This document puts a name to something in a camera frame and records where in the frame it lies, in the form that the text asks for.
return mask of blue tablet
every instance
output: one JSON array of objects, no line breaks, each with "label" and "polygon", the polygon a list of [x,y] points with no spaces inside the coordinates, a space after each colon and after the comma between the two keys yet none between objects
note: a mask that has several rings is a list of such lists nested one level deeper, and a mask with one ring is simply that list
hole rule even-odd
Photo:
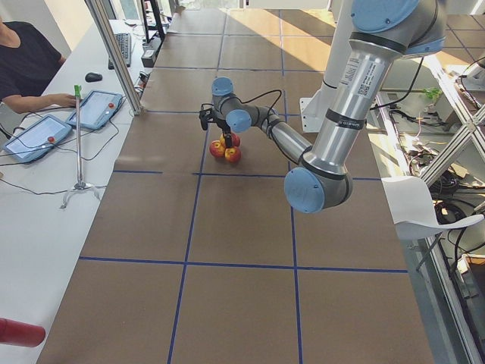
[{"label": "blue tablet", "polygon": [[72,130],[53,115],[46,115],[4,145],[3,150],[21,163],[35,161],[61,142]]},{"label": "blue tablet", "polygon": [[[121,106],[123,96],[119,93],[93,90],[81,101],[81,127],[97,130],[113,117]],[[76,127],[76,112],[67,118],[66,123]]]}]

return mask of black shirt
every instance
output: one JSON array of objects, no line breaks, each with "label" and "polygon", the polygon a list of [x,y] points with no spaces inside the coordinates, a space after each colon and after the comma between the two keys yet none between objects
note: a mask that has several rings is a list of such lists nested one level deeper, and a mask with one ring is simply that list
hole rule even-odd
[{"label": "black shirt", "polygon": [[61,53],[32,24],[4,24],[18,34],[20,47],[0,45],[0,100],[12,95],[42,95],[61,67]]}]

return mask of tripod base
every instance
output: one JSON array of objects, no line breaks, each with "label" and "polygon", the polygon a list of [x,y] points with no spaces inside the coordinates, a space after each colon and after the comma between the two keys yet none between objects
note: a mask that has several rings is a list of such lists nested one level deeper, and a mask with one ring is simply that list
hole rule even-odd
[{"label": "tripod base", "polygon": [[60,209],[65,209],[67,207],[67,203],[69,202],[69,199],[72,195],[74,195],[75,193],[85,193],[88,190],[91,190],[92,192],[94,192],[94,196],[99,201],[101,201],[101,197],[99,196],[99,190],[95,186],[93,186],[92,184],[87,184],[85,182],[80,182],[75,184],[70,190],[68,190],[64,194]]}]

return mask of keyboard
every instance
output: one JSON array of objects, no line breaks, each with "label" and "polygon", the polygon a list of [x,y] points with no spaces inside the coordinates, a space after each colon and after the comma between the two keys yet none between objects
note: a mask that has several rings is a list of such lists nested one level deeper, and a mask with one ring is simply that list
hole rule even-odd
[{"label": "keyboard", "polygon": [[[118,33],[114,35],[114,38],[116,38],[118,46],[120,47],[125,65],[129,67],[131,64],[131,35],[129,33]],[[108,69],[112,70],[113,68],[113,62],[109,59]]]}]

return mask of white table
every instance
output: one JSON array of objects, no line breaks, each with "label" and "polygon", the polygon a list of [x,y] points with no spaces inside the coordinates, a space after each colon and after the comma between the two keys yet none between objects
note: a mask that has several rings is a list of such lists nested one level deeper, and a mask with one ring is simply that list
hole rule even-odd
[{"label": "white table", "polygon": [[[131,29],[122,21],[113,23],[116,33]],[[134,50],[131,67],[133,82],[142,66],[142,41],[132,34]],[[87,83],[88,72],[99,72],[103,80]],[[74,49],[45,93],[74,93],[74,84],[82,85],[82,94],[91,89],[123,93],[114,70],[108,70],[108,54],[97,28],[93,25]],[[69,112],[55,112],[65,119]],[[119,134],[97,158],[83,163],[84,179],[96,186],[105,186],[113,164],[123,145],[132,121],[128,102],[114,116],[112,122]],[[22,126],[38,120],[27,118]],[[82,138],[83,156],[96,154],[116,132],[111,124]],[[63,146],[76,149],[72,141]],[[0,157],[0,164],[12,163],[10,156]],[[68,190],[77,182],[77,155],[53,149],[31,165],[0,167],[4,179],[16,185],[48,192]],[[0,182],[0,317],[41,325],[49,331],[66,286],[94,219],[99,201],[91,191],[72,195],[66,209],[59,209],[63,193],[36,196]],[[36,348],[0,344],[0,362],[9,364],[35,363],[43,344]]]}]

